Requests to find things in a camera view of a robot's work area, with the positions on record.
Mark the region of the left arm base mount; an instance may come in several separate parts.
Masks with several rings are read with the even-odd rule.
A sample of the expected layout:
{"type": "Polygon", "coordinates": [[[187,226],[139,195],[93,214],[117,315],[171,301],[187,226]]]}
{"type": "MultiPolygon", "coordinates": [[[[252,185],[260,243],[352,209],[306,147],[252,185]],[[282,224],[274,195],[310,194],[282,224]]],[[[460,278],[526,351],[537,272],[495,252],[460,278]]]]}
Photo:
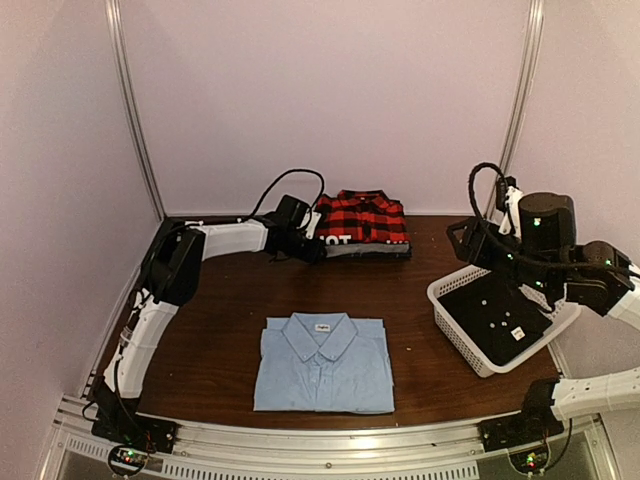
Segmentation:
{"type": "Polygon", "coordinates": [[[123,417],[116,426],[99,417],[91,427],[91,433],[111,442],[133,447],[147,453],[171,454],[174,449],[178,425],[176,422],[136,415],[136,425],[123,417]]]}

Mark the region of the light blue long sleeve shirt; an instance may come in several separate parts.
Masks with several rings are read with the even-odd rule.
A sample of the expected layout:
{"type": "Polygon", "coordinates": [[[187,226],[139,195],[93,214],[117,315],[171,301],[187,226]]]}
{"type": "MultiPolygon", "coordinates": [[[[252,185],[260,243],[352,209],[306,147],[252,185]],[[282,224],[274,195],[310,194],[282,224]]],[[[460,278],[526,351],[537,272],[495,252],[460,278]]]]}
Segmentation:
{"type": "Polygon", "coordinates": [[[381,319],[346,313],[269,317],[260,339],[253,409],[360,415],[395,411],[381,319]]]}

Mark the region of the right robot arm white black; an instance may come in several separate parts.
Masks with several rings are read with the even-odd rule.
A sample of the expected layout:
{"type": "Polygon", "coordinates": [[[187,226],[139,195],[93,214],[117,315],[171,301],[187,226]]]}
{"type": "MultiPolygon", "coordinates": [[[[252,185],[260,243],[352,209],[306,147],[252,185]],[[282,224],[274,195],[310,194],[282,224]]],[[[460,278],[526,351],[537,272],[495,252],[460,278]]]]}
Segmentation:
{"type": "Polygon", "coordinates": [[[490,334],[466,330],[480,323],[472,311],[482,285],[501,311],[513,305],[521,315],[507,321],[504,341],[517,352],[505,369],[521,364],[568,325],[567,304],[638,327],[638,267],[607,242],[577,244],[569,196],[523,194],[511,187],[503,200],[501,224],[473,216],[446,230],[456,257],[474,266],[478,278],[441,296],[428,290],[435,311],[452,329],[450,339],[463,343],[463,356],[480,364],[480,376],[493,374],[496,364],[481,348],[490,334]]]}

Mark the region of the black shirt white letters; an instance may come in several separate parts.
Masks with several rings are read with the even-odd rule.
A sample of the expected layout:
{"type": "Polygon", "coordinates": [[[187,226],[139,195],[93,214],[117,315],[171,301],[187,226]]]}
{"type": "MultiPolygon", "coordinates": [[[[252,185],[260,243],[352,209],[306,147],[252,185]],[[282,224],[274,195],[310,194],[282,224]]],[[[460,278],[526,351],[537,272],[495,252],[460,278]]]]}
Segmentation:
{"type": "Polygon", "coordinates": [[[365,241],[357,240],[351,234],[323,234],[318,238],[322,240],[327,246],[355,246],[355,247],[382,247],[382,248],[409,248],[411,246],[410,241],[400,240],[382,240],[382,241],[365,241]]]}

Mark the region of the red black plaid shirt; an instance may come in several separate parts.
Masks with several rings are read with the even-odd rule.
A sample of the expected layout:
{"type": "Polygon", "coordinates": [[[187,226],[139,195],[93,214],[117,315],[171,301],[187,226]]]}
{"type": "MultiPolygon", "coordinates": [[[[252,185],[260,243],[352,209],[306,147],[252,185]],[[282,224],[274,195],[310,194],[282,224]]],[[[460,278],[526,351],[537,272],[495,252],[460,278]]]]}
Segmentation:
{"type": "Polygon", "coordinates": [[[365,241],[410,241],[404,206],[383,190],[341,190],[335,196],[323,194],[315,211],[322,214],[315,237],[323,234],[351,234],[365,241]]]}

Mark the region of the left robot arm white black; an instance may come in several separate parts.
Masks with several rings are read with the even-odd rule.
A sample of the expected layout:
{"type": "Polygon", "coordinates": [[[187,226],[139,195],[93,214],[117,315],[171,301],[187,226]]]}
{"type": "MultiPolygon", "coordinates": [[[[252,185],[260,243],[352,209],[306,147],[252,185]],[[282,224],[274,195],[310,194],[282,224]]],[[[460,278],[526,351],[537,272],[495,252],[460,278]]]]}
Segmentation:
{"type": "Polygon", "coordinates": [[[165,221],[142,262],[114,356],[92,388],[94,424],[104,425],[123,444],[143,436],[143,421],[135,414],[148,367],[169,323],[197,293],[204,261],[264,252],[314,264],[326,256],[315,237],[321,219],[313,206],[285,195],[274,211],[233,223],[165,221]]]}

